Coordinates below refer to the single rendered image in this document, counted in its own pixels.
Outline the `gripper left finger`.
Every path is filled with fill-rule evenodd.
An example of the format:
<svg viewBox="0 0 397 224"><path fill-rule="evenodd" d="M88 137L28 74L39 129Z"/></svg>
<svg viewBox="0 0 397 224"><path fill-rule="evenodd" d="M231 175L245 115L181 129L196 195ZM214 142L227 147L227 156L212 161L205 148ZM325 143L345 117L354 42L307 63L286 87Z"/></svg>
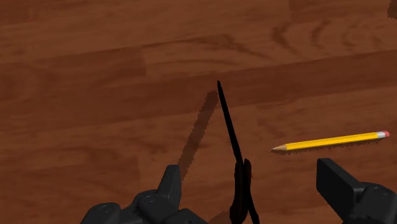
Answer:
<svg viewBox="0 0 397 224"><path fill-rule="evenodd" d="M189 209L180 209L181 176L178 165L168 165L156 190L135 196L122 209L107 202L91 207L80 224L207 224Z"/></svg>

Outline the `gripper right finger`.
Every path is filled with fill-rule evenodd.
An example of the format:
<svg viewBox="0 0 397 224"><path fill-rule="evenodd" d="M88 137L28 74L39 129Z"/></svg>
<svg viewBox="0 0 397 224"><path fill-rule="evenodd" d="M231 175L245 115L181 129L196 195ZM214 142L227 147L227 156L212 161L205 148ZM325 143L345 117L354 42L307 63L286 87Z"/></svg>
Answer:
<svg viewBox="0 0 397 224"><path fill-rule="evenodd" d="M342 224L397 224L397 193L358 181L330 158L317 160L316 189Z"/></svg>

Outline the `yellow pencil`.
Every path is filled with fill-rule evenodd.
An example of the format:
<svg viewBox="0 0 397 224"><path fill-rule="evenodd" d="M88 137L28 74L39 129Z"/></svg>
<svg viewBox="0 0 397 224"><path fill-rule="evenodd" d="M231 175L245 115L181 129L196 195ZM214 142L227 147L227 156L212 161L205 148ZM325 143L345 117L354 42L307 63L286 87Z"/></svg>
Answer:
<svg viewBox="0 0 397 224"><path fill-rule="evenodd" d="M358 143L364 141L373 141L384 139L390 136L388 131L378 131L378 132L369 132L364 134L355 134L348 136L340 136L340 137L331 137L324 139L315 139L310 141L300 141L295 143L287 143L284 145L276 146L272 148L272 151L294 151L294 150L302 150L309 148L318 148L323 146L333 146L339 144L347 144L347 143Z"/></svg>

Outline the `black scissors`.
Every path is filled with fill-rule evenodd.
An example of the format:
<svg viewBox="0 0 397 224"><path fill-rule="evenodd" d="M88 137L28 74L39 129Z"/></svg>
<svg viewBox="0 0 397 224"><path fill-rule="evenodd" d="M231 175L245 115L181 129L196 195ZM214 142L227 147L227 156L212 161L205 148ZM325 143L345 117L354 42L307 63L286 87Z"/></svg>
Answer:
<svg viewBox="0 0 397 224"><path fill-rule="evenodd" d="M230 206L229 214L230 221L232 224L243 224L243 222L246 220L247 214L249 214L253 224L260 224L260 219L254 207L254 202L251 195L252 166L248 159L242 158L240 146L235 134L232 119L220 81L217 81L217 88L219 101L221 103L223 116L225 118L225 123L230 138L230 144L236 159L234 172L234 196L232 205Z"/></svg>

